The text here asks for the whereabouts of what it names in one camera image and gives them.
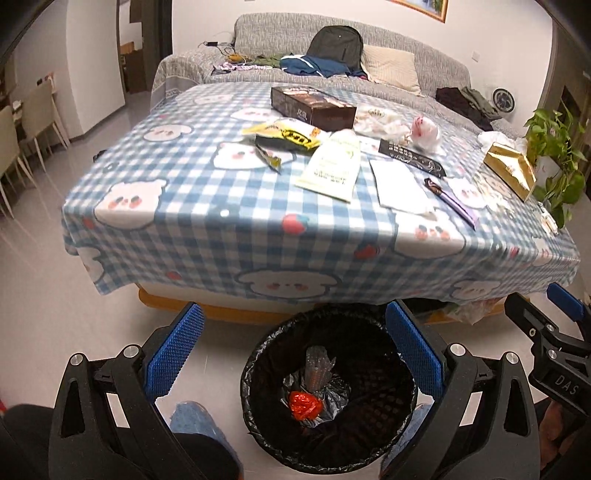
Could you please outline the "person's right hand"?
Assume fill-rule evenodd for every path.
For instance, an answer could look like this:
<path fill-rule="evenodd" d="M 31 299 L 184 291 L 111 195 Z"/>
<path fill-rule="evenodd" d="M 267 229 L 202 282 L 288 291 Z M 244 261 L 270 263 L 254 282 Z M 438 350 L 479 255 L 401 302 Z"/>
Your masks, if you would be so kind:
<path fill-rule="evenodd" d="M 562 406 L 554 400 L 551 400 L 540 423 L 539 440 L 541 469 L 544 469 L 558 455 L 564 455 L 574 441 L 575 435 L 570 435 L 561 442 L 558 441 L 564 428 L 562 413 Z"/>

